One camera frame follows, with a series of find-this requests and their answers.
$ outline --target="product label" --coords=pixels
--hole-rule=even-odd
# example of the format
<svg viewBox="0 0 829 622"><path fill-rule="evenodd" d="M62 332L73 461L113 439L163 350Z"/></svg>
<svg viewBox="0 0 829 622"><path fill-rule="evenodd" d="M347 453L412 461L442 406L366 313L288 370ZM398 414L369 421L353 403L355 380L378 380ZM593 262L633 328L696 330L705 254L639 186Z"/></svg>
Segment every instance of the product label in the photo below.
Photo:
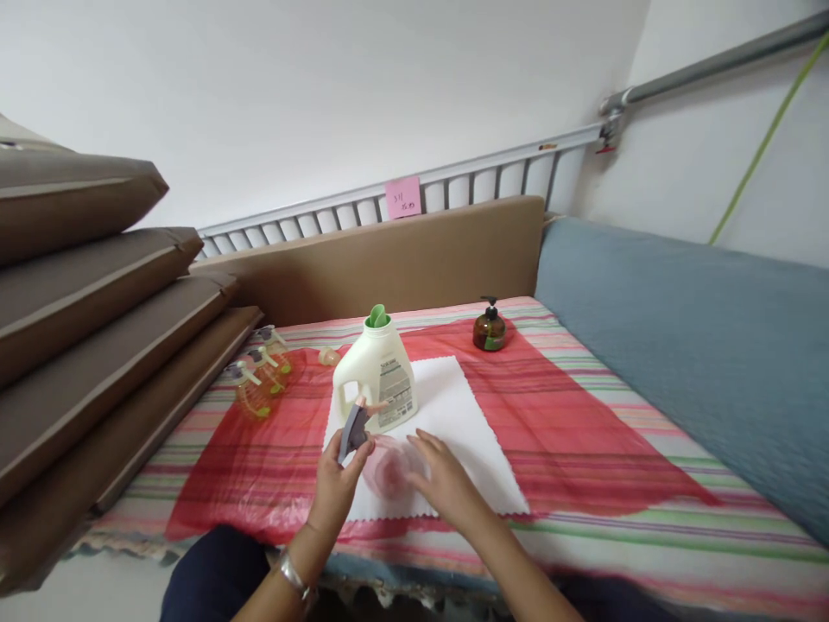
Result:
<svg viewBox="0 0 829 622"><path fill-rule="evenodd" d="M500 350L503 347L503 337L487 337L484 343L485 350Z"/></svg>
<svg viewBox="0 0 829 622"><path fill-rule="evenodd" d="M394 425L415 407L412 403L412 382L397 359L388 359L380 364L380 401L387 400L389 405L375 415L380 429Z"/></svg>

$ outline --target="white cloth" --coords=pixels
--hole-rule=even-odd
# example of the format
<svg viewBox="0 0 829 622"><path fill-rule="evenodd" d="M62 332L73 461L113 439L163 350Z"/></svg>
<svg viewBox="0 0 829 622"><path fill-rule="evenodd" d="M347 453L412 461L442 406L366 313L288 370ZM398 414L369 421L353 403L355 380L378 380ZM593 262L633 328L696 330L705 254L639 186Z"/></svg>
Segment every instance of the white cloth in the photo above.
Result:
<svg viewBox="0 0 829 622"><path fill-rule="evenodd" d="M415 429L420 428L438 436L460 460L493 510L498 514L528 514L527 499L518 487L512 467L486 422L458 360L442 357L415 361L412 369L420 409L415 416L386 435L408 443L406 436L413 435ZM335 412L332 401L326 445L341 427L342 419ZM346 465L353 456L354 453L349 454ZM418 492L413 491L391 502L375 495L360 478L347 520L436 515Z"/></svg>

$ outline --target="silver bracelet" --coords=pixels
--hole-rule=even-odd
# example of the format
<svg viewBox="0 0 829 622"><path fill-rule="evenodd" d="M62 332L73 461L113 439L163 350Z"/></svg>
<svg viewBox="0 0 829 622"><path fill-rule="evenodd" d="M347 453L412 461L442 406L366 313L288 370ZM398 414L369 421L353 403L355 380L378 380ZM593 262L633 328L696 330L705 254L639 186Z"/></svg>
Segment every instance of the silver bracelet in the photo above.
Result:
<svg viewBox="0 0 829 622"><path fill-rule="evenodd" d="M308 600L311 588L308 587L297 574L296 568L294 568L294 564L291 562L291 557L288 555L288 547L285 547L280 553L279 559L276 561L276 567L279 568L282 576L285 577L285 581L287 581L290 586L296 590L296 593L300 595L302 602Z"/></svg>

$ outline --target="green cord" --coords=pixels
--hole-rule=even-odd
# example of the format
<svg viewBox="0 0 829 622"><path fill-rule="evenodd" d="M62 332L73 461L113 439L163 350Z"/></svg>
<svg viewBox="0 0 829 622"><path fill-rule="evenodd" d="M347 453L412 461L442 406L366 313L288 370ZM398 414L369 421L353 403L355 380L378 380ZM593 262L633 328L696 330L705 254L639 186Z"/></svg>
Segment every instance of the green cord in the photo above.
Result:
<svg viewBox="0 0 829 622"><path fill-rule="evenodd" d="M763 142L760 143L760 146L757 148L757 152L754 154L754 159L751 160L749 169L745 172L745 175L743 175L743 179L740 180L740 184L739 186L737 186L737 190L734 192L734 196L731 197L731 203L728 204L728 208L725 210L723 218L720 219L717 228L714 229L714 233L711 235L711 239L708 240L708 244L714 244L715 242L717 242L717 238L719 238L719 234L722 233L723 228L725 227L725 223L728 222L728 219L734 212L734 208L737 207L737 203L740 202L740 197L743 195L743 190L749 183L749 179L751 179L751 176L754 174L754 170L755 168L757 168L757 164L763 157L763 153L765 153L766 147L769 146L772 136L775 135L775 132L777 131L777 126L780 125L781 119L783 119L783 115L786 114L788 105L792 103L792 99L794 99L794 95L797 93L797 90L801 87L801 84L803 84L803 81L806 79L806 76L808 76L809 72L812 71L814 63L817 62L818 57L826 49L827 46L829 46L829 30L827 30L826 33L823 35L823 38L820 40L820 43L818 43L818 47L816 47L814 49L814 52L812 52L812 55L809 57L808 62L801 69L801 72L798 74L797 79L794 81L794 84L792 84L792 87L788 90L786 98L783 99L783 103L780 104L780 108L777 109L777 114L775 114L775 118L769 126L769 131L766 132L766 136L763 139Z"/></svg>

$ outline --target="white wall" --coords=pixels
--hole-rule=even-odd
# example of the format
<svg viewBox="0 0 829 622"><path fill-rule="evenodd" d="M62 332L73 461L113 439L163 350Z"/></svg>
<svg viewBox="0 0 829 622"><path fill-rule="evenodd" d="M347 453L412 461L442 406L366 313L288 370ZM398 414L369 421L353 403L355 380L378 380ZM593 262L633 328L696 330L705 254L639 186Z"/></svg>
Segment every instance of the white wall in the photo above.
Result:
<svg viewBox="0 0 829 622"><path fill-rule="evenodd" d="M654 0L629 83L826 8L827 0ZM617 154L589 162L576 212L707 242L815 44L635 106ZM829 52L790 105L718 245L829 267L827 102Z"/></svg>
<svg viewBox="0 0 829 622"><path fill-rule="evenodd" d="M596 121L649 0L44 0L0 7L0 111L154 161L205 226Z"/></svg>

